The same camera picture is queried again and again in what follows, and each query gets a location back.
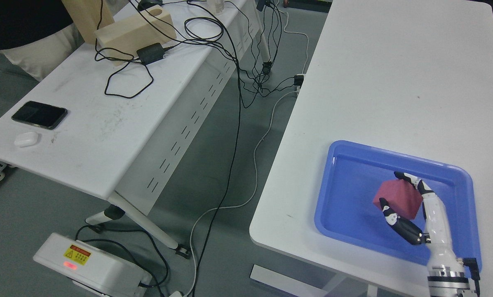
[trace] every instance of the white device box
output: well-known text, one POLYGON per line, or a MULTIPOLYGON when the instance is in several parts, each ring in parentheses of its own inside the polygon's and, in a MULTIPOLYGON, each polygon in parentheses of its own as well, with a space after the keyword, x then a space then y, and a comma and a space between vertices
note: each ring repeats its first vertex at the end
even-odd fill
POLYGON ((96 295, 142 297, 152 276, 134 263, 81 241, 52 233, 34 261, 55 270, 96 295))

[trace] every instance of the beige pants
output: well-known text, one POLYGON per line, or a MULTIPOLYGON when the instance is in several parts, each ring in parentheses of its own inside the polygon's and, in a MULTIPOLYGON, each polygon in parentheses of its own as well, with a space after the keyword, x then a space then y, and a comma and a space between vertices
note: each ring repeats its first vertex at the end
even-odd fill
POLYGON ((41 81, 81 44, 83 39, 74 24, 22 47, 1 49, 9 61, 41 81))

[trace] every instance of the red indicator light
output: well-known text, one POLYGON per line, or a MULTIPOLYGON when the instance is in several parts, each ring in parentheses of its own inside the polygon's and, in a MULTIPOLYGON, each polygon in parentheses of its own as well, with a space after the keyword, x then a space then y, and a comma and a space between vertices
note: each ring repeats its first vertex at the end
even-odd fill
POLYGON ((74 265, 73 263, 70 263, 68 261, 63 262, 63 265, 65 267, 69 267, 70 269, 73 269, 73 270, 76 270, 77 269, 77 266, 76 265, 74 265))

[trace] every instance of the wooden board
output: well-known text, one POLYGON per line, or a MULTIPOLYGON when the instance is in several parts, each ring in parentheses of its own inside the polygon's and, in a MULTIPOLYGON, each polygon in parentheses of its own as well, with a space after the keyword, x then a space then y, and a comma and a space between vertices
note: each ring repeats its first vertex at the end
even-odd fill
MULTIPOLYGON (((67 9, 67 12, 73 19, 76 27, 80 31, 85 42, 94 45, 96 36, 94 32, 98 28, 100 21, 101 0, 61 0, 67 9)), ((102 23, 100 28, 113 24, 115 20, 104 3, 102 12, 102 23)))
MULTIPOLYGON (((138 49, 154 43, 164 44, 176 38, 171 15, 158 5, 143 11, 142 15, 135 14, 105 26, 97 30, 95 35, 102 47, 112 47, 134 56, 137 56, 138 49)), ((130 58, 116 51, 109 51, 107 54, 115 58, 130 58)))

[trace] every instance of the black shirt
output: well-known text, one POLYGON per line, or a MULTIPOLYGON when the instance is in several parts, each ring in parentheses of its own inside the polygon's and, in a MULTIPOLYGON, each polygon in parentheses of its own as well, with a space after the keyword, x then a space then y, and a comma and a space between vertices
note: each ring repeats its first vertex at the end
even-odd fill
POLYGON ((0 50, 28 45, 72 23, 61 0, 0 0, 0 50))

